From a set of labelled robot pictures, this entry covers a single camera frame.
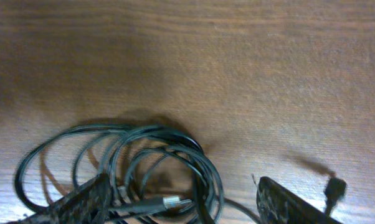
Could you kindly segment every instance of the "cable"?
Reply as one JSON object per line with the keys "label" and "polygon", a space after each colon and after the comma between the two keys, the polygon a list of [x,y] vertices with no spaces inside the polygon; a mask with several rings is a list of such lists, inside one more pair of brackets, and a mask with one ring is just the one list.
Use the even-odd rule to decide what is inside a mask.
{"label": "cable", "polygon": [[[24,174],[27,166],[31,160],[38,155],[39,152],[44,150],[48,145],[71,136],[96,134],[83,148],[81,148],[72,168],[72,182],[74,187],[78,187],[77,181],[77,167],[81,161],[84,153],[94,147],[95,145],[103,142],[105,139],[112,138],[113,141],[107,145],[105,152],[100,160],[98,173],[106,172],[110,176],[110,184],[113,189],[113,201],[119,200],[121,204],[126,204],[123,196],[116,186],[116,161],[121,153],[121,150],[140,139],[150,139],[165,143],[165,146],[152,147],[141,149],[134,155],[130,161],[130,166],[125,172],[123,177],[124,187],[126,190],[126,196],[131,203],[136,202],[135,198],[144,200],[145,188],[148,179],[150,178],[153,170],[165,159],[172,157],[184,165],[188,166],[192,170],[193,180],[193,198],[192,203],[185,206],[173,214],[172,217],[185,217],[192,215],[192,218],[188,221],[189,224],[193,223],[217,223],[221,217],[222,209],[225,205],[224,190],[222,188],[221,177],[212,162],[204,155],[204,152],[195,140],[189,135],[178,131],[177,129],[170,128],[162,125],[152,125],[135,127],[130,125],[119,125],[119,124],[91,124],[85,126],[77,126],[70,128],[48,141],[44,142],[40,146],[32,150],[20,163],[14,180],[14,186],[17,196],[20,198],[22,203],[26,207],[30,208],[34,212],[40,212],[45,207],[37,205],[31,202],[25,195],[24,186],[22,184]],[[147,171],[141,180],[141,185],[138,187],[136,192],[132,186],[138,185],[138,181],[135,180],[134,171],[136,166],[146,157],[152,154],[163,155],[158,159]],[[249,210],[241,209],[241,206],[237,206],[236,203],[227,201],[228,205],[239,209],[248,215],[254,222],[259,223],[259,219],[253,218],[253,214]],[[113,220],[115,223],[126,224],[127,218],[135,218],[139,222],[144,224],[156,224],[152,219],[153,216],[156,218],[168,217],[166,212],[152,213],[152,212],[141,212],[133,213],[129,215],[119,216],[117,212],[112,209],[109,211],[109,220]]]}

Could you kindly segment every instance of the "cord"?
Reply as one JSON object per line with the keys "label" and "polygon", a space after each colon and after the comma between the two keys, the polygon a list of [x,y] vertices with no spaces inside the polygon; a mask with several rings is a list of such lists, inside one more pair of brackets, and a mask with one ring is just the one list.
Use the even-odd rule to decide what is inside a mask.
{"label": "cord", "polygon": [[[149,180],[153,170],[165,159],[172,157],[182,162],[192,170],[193,180],[193,198],[192,203],[178,210],[173,215],[174,218],[185,217],[187,215],[193,215],[188,221],[192,223],[217,223],[221,217],[222,209],[225,205],[224,190],[222,188],[221,177],[212,162],[204,155],[204,152],[195,140],[189,135],[178,131],[177,129],[170,128],[162,125],[152,125],[135,127],[130,125],[120,124],[91,124],[85,126],[77,126],[70,128],[48,141],[44,142],[40,146],[32,150],[28,155],[21,161],[14,180],[14,186],[17,196],[20,198],[22,203],[34,212],[40,212],[45,207],[37,205],[31,202],[25,195],[24,186],[22,184],[24,174],[27,166],[31,160],[48,145],[72,136],[96,134],[96,136],[90,140],[79,152],[72,168],[72,182],[75,188],[79,186],[77,181],[77,167],[81,161],[86,150],[91,147],[103,142],[105,139],[113,137],[113,141],[105,148],[105,152],[100,160],[98,173],[106,172],[110,176],[110,184],[113,189],[113,201],[119,200],[122,205],[126,205],[126,202],[121,195],[120,191],[116,186],[116,161],[119,157],[121,150],[139,139],[150,139],[154,141],[163,142],[166,145],[160,147],[152,147],[141,149],[134,155],[130,161],[130,166],[126,170],[123,177],[124,187],[126,190],[126,196],[129,201],[134,204],[136,202],[135,197],[140,200],[145,198],[145,189],[147,181]],[[146,157],[152,154],[163,155],[158,159],[143,176],[139,190],[136,192],[132,186],[138,185],[135,181],[134,170],[136,166]],[[254,222],[260,223],[259,218],[256,217],[250,210],[237,206],[238,204],[230,200],[226,200],[226,203],[231,207],[239,209],[241,212],[248,215]],[[109,219],[107,221],[113,221],[115,223],[127,224],[125,221],[127,218],[135,218],[140,223],[144,224],[156,224],[152,219],[153,216],[156,218],[167,217],[167,213],[147,211],[141,213],[130,212],[129,215],[119,216],[114,209],[109,209]]]}

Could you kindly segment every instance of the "black cable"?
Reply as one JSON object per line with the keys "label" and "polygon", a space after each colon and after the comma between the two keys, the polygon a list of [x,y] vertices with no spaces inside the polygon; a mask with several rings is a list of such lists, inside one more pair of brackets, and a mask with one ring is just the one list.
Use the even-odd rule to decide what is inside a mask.
{"label": "black cable", "polygon": [[[28,164],[31,160],[49,144],[52,144],[59,139],[67,138],[71,136],[83,135],[83,134],[96,134],[96,136],[89,141],[79,152],[72,169],[72,181],[74,187],[78,187],[77,181],[77,167],[81,161],[83,154],[86,150],[95,146],[96,144],[104,141],[108,138],[114,138],[114,140],[108,144],[101,158],[101,162],[98,168],[98,173],[107,172],[110,176],[110,183],[113,188],[113,200],[119,200],[122,204],[125,204],[124,198],[121,196],[120,191],[116,186],[116,161],[120,155],[121,150],[137,141],[139,139],[150,139],[154,141],[160,141],[165,143],[165,146],[146,148],[140,150],[130,161],[130,166],[125,172],[123,177],[126,194],[132,203],[135,201],[135,196],[140,200],[145,197],[145,188],[150,175],[153,170],[163,160],[171,157],[177,159],[184,165],[188,166],[192,170],[193,179],[193,203],[180,209],[173,217],[185,217],[186,215],[193,215],[188,223],[216,223],[222,213],[222,209],[225,205],[224,191],[222,188],[221,177],[212,162],[204,155],[201,146],[193,140],[189,135],[162,125],[152,125],[143,127],[134,127],[129,125],[118,125],[118,124],[91,124],[86,126],[78,126],[75,128],[68,129],[52,139],[41,144],[30,152],[20,163],[15,176],[14,186],[16,189],[17,196],[20,200],[34,212],[40,212],[45,207],[37,205],[31,202],[25,195],[24,187],[22,184],[23,177]],[[132,186],[138,185],[138,182],[134,179],[135,167],[146,157],[152,154],[162,154],[163,156],[157,160],[143,176],[141,185],[138,187],[138,191],[135,192]],[[259,219],[253,218],[253,214],[248,212],[249,210],[241,209],[241,206],[236,207],[236,203],[231,203],[230,200],[227,204],[232,205],[234,208],[239,209],[248,215],[254,222],[258,223]],[[216,208],[214,217],[211,217],[213,210]],[[114,220],[117,223],[127,223],[125,219],[135,218],[144,224],[156,224],[151,218],[153,216],[157,218],[167,217],[167,213],[161,212],[152,214],[150,212],[143,213],[130,213],[129,215],[119,216],[116,212],[109,212],[110,220]]]}

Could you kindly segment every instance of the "wood grain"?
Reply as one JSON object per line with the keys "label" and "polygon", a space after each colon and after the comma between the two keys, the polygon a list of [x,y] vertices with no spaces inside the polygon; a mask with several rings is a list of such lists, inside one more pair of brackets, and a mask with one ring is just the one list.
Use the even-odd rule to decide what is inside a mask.
{"label": "wood grain", "polygon": [[[323,167],[348,183],[333,216],[375,223],[375,1],[0,1],[0,222],[31,214],[12,181],[34,146],[87,121],[151,119],[192,133],[252,210],[251,173],[323,209]],[[80,144],[45,156],[53,200]],[[41,168],[26,185],[45,205]],[[80,176],[94,172],[86,158]],[[221,222],[249,223],[233,210]]]}

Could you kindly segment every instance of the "black plug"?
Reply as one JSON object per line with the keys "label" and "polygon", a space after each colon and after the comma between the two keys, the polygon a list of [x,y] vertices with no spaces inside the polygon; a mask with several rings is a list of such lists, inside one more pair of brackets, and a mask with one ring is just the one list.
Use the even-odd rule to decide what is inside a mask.
{"label": "black plug", "polygon": [[330,178],[325,189],[325,195],[327,198],[325,215],[330,216],[333,207],[339,200],[343,199],[346,187],[347,183],[345,181],[336,177]]}

